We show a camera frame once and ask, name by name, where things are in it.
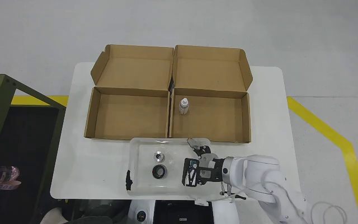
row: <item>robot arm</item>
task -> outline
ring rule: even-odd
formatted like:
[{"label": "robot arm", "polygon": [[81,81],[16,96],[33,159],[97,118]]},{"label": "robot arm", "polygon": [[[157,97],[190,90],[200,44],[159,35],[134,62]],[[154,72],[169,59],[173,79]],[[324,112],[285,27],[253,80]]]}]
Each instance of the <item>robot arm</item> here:
[{"label": "robot arm", "polygon": [[306,199],[289,186],[277,159],[262,155],[227,157],[223,163],[222,178],[223,182],[258,200],[273,223],[310,222],[310,207]]},{"label": "robot arm", "polygon": [[[210,176],[202,176],[202,171]],[[258,200],[261,208],[273,223],[310,223],[310,207],[302,193],[292,189],[280,171],[277,159],[270,156],[217,158],[217,155],[201,153],[199,159],[185,159],[183,185],[203,185],[207,181],[228,184]]]}]

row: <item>black base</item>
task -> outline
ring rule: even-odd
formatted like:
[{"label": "black base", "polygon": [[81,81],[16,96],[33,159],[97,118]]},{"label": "black base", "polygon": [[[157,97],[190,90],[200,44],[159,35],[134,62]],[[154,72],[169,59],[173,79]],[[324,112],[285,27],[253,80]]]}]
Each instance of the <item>black base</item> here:
[{"label": "black base", "polygon": [[157,200],[154,224],[214,224],[213,206],[197,206],[193,200]]}]

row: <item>gray floor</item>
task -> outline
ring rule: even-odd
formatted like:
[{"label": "gray floor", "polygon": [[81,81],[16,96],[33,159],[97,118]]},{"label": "gray floor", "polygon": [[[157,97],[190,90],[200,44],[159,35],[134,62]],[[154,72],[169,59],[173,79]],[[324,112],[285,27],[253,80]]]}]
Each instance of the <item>gray floor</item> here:
[{"label": "gray floor", "polygon": [[[47,95],[67,95],[74,66],[106,44],[243,48],[277,66],[286,92],[358,149],[358,1],[3,1],[0,72]],[[290,112],[302,191],[312,202],[357,206],[342,153]],[[337,214],[330,214],[334,223]]]}]

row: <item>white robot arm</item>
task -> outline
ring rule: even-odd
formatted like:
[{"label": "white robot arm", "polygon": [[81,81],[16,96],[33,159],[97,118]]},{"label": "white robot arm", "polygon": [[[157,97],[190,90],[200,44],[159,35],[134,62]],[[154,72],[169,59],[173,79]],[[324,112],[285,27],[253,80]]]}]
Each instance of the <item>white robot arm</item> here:
[{"label": "white robot arm", "polygon": [[223,162],[222,179],[228,186],[258,200],[273,223],[310,223],[309,204],[302,193],[289,186],[277,159],[262,155],[227,157]]}]

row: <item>small plastic bottle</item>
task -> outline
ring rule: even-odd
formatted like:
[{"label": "small plastic bottle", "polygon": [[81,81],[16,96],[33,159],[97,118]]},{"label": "small plastic bottle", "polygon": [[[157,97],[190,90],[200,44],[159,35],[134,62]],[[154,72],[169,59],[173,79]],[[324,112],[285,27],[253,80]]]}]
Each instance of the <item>small plastic bottle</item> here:
[{"label": "small plastic bottle", "polygon": [[188,112],[188,109],[189,109],[189,101],[187,98],[184,98],[179,103],[180,114],[186,114]]}]

